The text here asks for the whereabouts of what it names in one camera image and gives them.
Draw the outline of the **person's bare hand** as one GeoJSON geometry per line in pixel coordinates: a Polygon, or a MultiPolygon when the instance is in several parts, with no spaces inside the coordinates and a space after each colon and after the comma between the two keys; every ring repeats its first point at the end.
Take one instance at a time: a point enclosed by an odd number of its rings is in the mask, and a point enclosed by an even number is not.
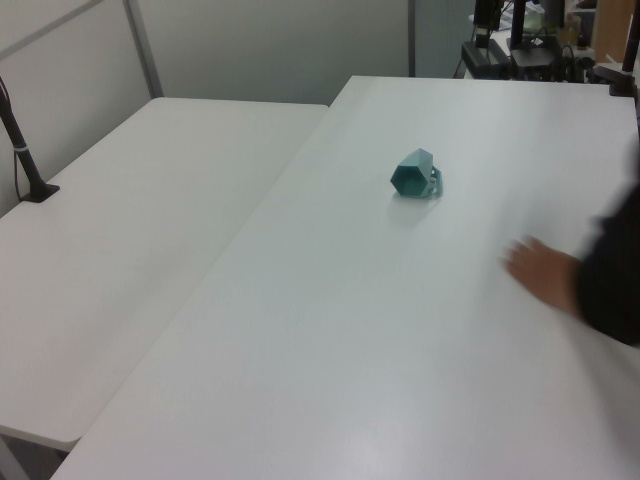
{"type": "Polygon", "coordinates": [[[511,277],[535,298],[575,318],[581,317],[576,287],[580,260],[527,237],[506,249],[503,263],[511,277]]]}

